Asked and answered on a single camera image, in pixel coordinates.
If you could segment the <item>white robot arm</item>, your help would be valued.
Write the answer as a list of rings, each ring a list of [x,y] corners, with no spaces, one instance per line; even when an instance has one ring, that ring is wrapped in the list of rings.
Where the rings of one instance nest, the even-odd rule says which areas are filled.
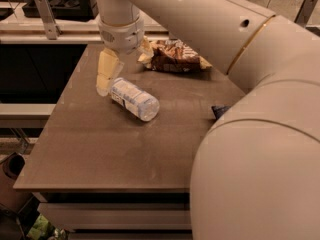
[[[194,158],[194,240],[320,240],[320,38],[246,0],[97,0],[127,52],[148,15],[244,93]]]

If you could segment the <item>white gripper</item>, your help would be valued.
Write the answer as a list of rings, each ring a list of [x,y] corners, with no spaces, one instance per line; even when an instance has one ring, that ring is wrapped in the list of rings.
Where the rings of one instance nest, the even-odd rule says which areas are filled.
[[[147,64],[151,62],[154,52],[148,38],[144,36],[144,20],[139,13],[134,13],[132,19],[121,24],[107,23],[99,15],[97,23],[106,48],[99,55],[96,90],[100,96],[105,97],[124,67],[117,53],[129,54],[138,48],[138,61]]]

